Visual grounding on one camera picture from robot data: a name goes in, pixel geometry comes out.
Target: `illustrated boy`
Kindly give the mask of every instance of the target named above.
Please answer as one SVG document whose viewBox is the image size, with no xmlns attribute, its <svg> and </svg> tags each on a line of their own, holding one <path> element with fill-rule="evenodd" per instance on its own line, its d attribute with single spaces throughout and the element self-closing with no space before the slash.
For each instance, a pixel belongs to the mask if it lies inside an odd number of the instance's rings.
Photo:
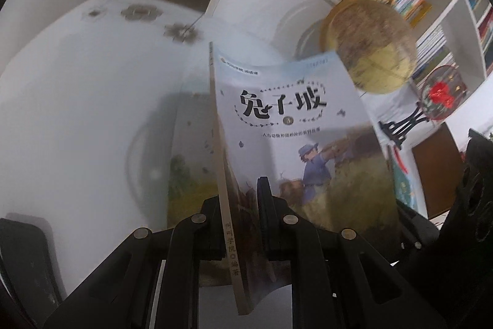
<svg viewBox="0 0 493 329">
<path fill-rule="evenodd" d="M 303 199 L 302 206 L 307 205 L 318 198 L 325 197 L 324 186 L 332 179 L 327 163 L 331 160 L 340 162 L 344 154 L 348 152 L 349 140 L 344 138 L 326 145 L 320 152 L 319 144 L 307 144 L 298 151 L 300 158 L 305 165 L 303 174 Z"/>
</svg>

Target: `yellow round object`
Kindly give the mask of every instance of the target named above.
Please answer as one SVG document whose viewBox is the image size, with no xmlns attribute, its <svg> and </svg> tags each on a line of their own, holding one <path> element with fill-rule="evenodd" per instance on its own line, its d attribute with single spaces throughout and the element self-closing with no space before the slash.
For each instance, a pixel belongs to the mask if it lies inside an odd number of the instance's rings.
<svg viewBox="0 0 493 329">
<path fill-rule="evenodd" d="M 343 0 L 322 24 L 322 51 L 335 50 L 354 84 L 370 93 L 390 93 L 412 76 L 416 40 L 390 0 Z"/>
</svg>

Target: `silver bolt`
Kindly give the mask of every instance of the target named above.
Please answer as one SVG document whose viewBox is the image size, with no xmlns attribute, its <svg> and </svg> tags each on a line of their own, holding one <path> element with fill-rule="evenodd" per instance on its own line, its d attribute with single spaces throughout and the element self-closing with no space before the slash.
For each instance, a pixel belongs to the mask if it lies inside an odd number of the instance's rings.
<svg viewBox="0 0 493 329">
<path fill-rule="evenodd" d="M 352 229 L 344 229 L 341 232 L 342 237 L 346 240 L 354 240 L 356 238 L 356 232 Z"/>
<path fill-rule="evenodd" d="M 134 231 L 134 237 L 136 239 L 145 239 L 149 235 L 149 229 L 146 227 L 139 227 Z"/>
<path fill-rule="evenodd" d="M 283 218 L 283 221 L 286 225 L 295 225 L 296 223 L 298 223 L 299 219 L 296 215 L 286 215 Z"/>
<path fill-rule="evenodd" d="M 192 216 L 193 223 L 204 223 L 207 220 L 207 217 L 203 213 L 196 213 Z"/>
</svg>

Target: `metal screw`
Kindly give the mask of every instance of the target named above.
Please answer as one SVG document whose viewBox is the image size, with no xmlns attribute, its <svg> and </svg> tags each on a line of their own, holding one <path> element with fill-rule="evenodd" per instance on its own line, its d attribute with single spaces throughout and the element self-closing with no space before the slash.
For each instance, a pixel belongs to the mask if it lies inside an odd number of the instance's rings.
<svg viewBox="0 0 493 329">
<path fill-rule="evenodd" d="M 283 218 L 283 221 L 286 225 L 295 225 L 296 223 L 298 223 L 299 219 L 296 215 L 286 215 Z"/>
<path fill-rule="evenodd" d="M 356 232 L 352 229 L 344 229 L 341 232 L 342 237 L 346 240 L 354 240 L 356 238 Z"/>
<path fill-rule="evenodd" d="M 134 231 L 134 237 L 136 239 L 145 239 L 149 235 L 149 229 L 146 227 L 139 227 Z"/>
<path fill-rule="evenodd" d="M 205 216 L 203 213 L 196 213 L 192 216 L 193 223 L 204 223 L 206 220 L 207 216 Z"/>
</svg>

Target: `bookshelf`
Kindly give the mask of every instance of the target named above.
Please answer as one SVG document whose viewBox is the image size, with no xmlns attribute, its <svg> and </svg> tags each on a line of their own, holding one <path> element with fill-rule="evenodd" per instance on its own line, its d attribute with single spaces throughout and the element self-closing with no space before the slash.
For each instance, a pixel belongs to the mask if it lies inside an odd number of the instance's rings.
<svg viewBox="0 0 493 329">
<path fill-rule="evenodd" d="M 339 1 L 211 0 L 206 15 L 241 27 L 276 47 L 286 61 L 291 61 L 320 52 L 317 27 Z M 471 96 L 487 79 L 485 51 L 478 26 L 490 11 L 491 4 L 488 0 L 480 0 L 473 10 L 469 0 L 426 1 L 432 5 L 432 9 L 413 29 L 417 43 L 426 39 L 439 24 L 442 25 L 448 47 L 454 54 L 455 63 L 469 89 L 468 98 L 453 117 L 467 108 Z M 395 121 L 408 116 L 418 100 L 416 92 L 409 91 L 410 88 L 412 89 L 411 83 L 387 95 L 363 94 L 361 99 L 374 124 L 378 122 L 379 116 Z M 434 123 L 420 124 L 410 132 L 404 143 L 405 147 L 411 150 L 431 135 L 436 127 Z M 426 216 L 426 207 L 422 203 L 419 212 Z"/>
</svg>

